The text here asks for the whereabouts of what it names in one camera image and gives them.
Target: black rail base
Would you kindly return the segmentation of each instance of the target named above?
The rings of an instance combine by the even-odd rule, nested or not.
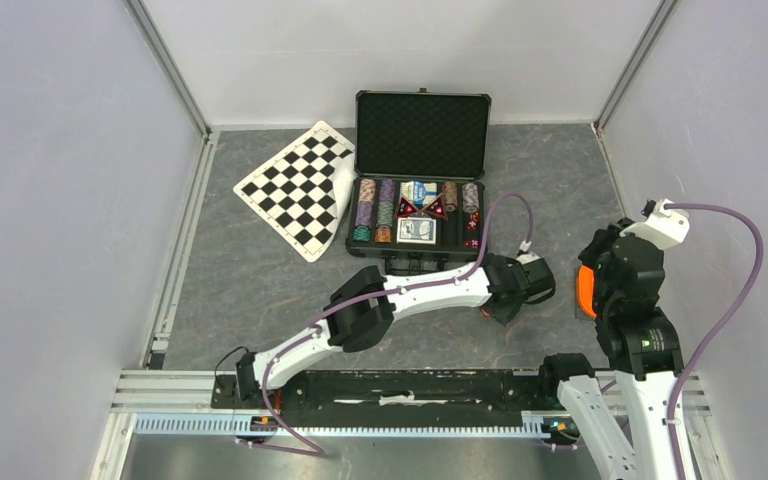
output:
[[[240,399],[236,383],[220,375],[211,407],[263,408],[260,394]],[[524,410],[563,410],[537,372],[513,370],[308,370],[273,398],[299,427],[521,426]]]

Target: black cable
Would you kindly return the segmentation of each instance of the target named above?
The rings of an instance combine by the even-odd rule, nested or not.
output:
[[[581,439],[581,435],[577,437],[573,437],[572,435],[562,432],[561,430],[555,430],[555,433],[559,434],[560,436],[566,438],[567,440],[571,440],[573,442],[573,445],[578,443],[578,441]]]
[[[246,350],[246,353],[249,353],[249,349],[248,349],[248,347],[245,347],[245,346],[243,346],[243,345],[240,345],[239,347],[237,347],[237,348],[235,348],[235,349],[231,350],[230,352],[226,353],[226,354],[225,354],[225,356],[224,356],[224,357],[222,357],[222,360],[219,360],[219,363],[217,363],[217,364],[216,364],[216,366],[215,366],[215,367],[213,367],[213,379],[216,381],[216,384],[217,384],[217,385],[219,385],[219,388],[222,388],[222,389],[224,389],[224,388],[225,388],[225,386],[224,386],[224,385],[222,385],[222,384],[219,382],[219,366],[220,366],[220,365],[222,365],[222,362],[224,362],[225,360],[228,360],[228,357],[230,357],[231,355],[233,355],[235,352],[239,352],[239,351],[240,351],[240,350],[242,350],[242,349],[245,349],[245,350]]]

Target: black case lid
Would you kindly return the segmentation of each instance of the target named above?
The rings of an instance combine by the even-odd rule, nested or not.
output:
[[[479,178],[489,117],[489,95],[358,92],[355,169],[363,175]]]

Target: metal bracket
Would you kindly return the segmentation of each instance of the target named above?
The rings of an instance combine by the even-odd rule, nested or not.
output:
[[[184,286],[184,274],[187,272],[187,262],[190,258],[193,238],[196,234],[196,226],[201,214],[204,193],[207,190],[207,181],[210,178],[210,168],[213,165],[218,141],[219,133],[217,132],[211,134],[202,145],[198,164],[193,174],[193,181],[187,193],[187,203],[181,214],[178,236],[175,239],[175,246],[169,260],[163,291],[154,309],[154,326],[149,338],[146,339],[146,353],[141,365],[150,370],[163,368],[166,350],[169,347],[169,336],[172,333],[172,324],[178,309],[178,298],[181,296],[181,288]]]
[[[219,375],[213,384],[213,394],[210,398],[210,408],[216,410],[239,410],[246,408],[261,408],[263,399],[260,394],[254,398],[243,400],[237,388],[236,375]]]

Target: gray marble floor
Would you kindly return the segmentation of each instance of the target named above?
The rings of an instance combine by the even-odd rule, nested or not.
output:
[[[237,345],[271,348],[298,332],[358,269],[380,265],[346,253],[346,222],[325,255],[308,263],[231,191],[301,133],[220,135],[164,369],[209,370]],[[354,139],[353,130],[342,133]],[[620,216],[590,126],[492,126],[486,158],[485,199],[515,191],[534,207],[533,250],[555,273],[555,297],[524,307],[508,327],[476,309],[410,317],[378,346],[334,355],[316,368],[532,368],[558,352],[584,352],[594,365],[607,365],[592,323],[575,318],[576,256],[595,229]],[[512,255],[525,229],[526,214],[512,200],[494,220],[490,250]]]

